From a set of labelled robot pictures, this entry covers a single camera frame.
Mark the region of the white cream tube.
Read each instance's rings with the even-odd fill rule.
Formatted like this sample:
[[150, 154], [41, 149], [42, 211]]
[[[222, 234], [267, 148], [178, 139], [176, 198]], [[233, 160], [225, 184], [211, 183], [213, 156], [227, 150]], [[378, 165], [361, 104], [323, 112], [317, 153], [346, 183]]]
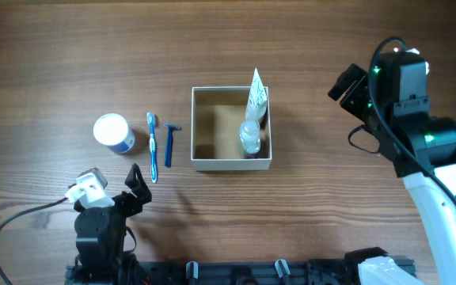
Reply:
[[261, 81], [258, 69], [254, 70], [252, 83], [249, 90], [245, 118], [256, 119], [260, 123], [264, 120], [264, 115], [268, 107], [268, 92]]

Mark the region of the clear spray bottle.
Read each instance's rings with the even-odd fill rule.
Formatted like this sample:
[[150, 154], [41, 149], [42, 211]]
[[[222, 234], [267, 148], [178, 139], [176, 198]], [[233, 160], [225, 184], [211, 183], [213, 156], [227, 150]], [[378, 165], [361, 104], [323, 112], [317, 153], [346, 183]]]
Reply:
[[260, 153], [260, 125], [257, 121], [246, 120], [239, 127], [239, 153], [242, 158], [257, 158]]

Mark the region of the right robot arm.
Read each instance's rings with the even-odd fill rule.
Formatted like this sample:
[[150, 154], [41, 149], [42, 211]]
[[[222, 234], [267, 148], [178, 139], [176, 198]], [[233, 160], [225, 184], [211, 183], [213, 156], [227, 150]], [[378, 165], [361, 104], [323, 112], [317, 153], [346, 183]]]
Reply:
[[456, 121], [430, 114], [428, 62], [415, 49], [351, 64], [328, 95], [362, 121], [420, 214], [439, 280], [456, 284]]

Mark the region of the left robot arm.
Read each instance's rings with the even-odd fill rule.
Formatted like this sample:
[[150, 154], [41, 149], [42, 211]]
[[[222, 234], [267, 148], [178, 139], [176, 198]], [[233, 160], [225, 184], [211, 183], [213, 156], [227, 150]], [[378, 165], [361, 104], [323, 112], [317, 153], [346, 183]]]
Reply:
[[124, 249], [127, 235], [135, 235], [127, 218], [137, 215], [152, 200], [139, 166], [134, 164], [126, 180], [129, 192], [111, 197], [106, 178], [97, 168], [76, 178], [65, 197], [74, 205], [78, 255], [66, 269], [66, 284], [150, 284], [150, 277], [132, 249]]

